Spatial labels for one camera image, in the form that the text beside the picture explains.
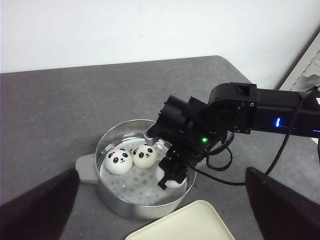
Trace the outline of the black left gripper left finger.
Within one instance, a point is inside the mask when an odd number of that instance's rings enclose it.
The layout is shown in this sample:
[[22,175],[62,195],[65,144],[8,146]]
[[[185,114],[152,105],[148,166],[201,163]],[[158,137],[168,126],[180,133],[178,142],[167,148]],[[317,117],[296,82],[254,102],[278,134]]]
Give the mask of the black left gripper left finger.
[[74,207],[80,177],[74,169],[0,206],[2,240],[58,240]]

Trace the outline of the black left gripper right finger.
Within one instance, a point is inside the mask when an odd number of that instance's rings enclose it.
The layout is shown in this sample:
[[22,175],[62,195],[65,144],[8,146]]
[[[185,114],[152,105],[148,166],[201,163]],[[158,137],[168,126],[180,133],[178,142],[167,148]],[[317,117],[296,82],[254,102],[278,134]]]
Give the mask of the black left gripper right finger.
[[318,240],[320,205],[254,167],[245,172],[251,209],[265,240]]

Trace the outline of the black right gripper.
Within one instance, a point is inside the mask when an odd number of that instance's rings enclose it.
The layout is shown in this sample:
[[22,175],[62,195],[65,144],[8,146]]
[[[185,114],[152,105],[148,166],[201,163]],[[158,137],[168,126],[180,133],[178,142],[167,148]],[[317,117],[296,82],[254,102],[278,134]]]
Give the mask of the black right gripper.
[[144,132],[148,145],[154,145],[159,139],[171,144],[167,158],[159,162],[164,177],[158,181],[163,189],[166,181],[182,183],[188,176],[188,168],[196,166],[208,152],[225,139],[225,130],[209,126],[203,119],[207,104],[190,98],[185,102],[173,95],[169,96],[161,109],[156,122]]

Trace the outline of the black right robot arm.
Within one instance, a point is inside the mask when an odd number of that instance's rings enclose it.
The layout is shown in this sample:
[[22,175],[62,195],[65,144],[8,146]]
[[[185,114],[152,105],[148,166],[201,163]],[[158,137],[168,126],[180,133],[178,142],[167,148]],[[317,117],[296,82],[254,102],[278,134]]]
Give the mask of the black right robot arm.
[[156,122],[144,132],[152,146],[170,143],[159,168],[158,186],[182,183],[187,169],[228,150],[236,133],[251,131],[318,138],[320,92],[261,89],[252,83],[223,83],[212,89],[208,102],[169,96]]

